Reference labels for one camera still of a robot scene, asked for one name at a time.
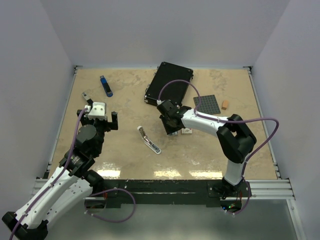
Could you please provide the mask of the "white staples box sleeve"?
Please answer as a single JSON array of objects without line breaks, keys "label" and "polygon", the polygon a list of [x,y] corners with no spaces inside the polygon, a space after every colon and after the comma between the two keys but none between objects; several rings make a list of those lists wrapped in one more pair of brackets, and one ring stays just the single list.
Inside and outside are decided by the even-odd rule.
[{"label": "white staples box sleeve", "polygon": [[181,134],[182,135],[191,135],[193,133],[193,130],[191,128],[182,128]]}]

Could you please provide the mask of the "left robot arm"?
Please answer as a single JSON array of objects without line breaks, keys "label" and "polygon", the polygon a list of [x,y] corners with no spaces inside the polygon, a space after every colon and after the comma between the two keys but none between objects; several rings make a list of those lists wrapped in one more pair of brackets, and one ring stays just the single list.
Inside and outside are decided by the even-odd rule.
[{"label": "left robot arm", "polygon": [[108,121],[102,105],[77,111],[78,119],[70,149],[51,178],[20,209],[8,211],[4,224],[19,239],[46,235],[65,212],[88,195],[99,196],[103,178],[91,166],[103,148],[106,132],[118,130],[118,114]]}]

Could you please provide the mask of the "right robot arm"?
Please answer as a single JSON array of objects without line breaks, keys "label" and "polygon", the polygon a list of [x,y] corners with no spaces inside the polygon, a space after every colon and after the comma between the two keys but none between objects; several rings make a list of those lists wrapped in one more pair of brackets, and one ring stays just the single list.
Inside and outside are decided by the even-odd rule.
[{"label": "right robot arm", "polygon": [[257,139],[243,119],[233,114],[231,117],[216,117],[189,107],[176,106],[170,100],[158,100],[159,118],[168,135],[182,129],[198,130],[217,137],[227,158],[227,169],[221,181],[221,190],[230,197],[241,190],[245,160],[253,151]]}]

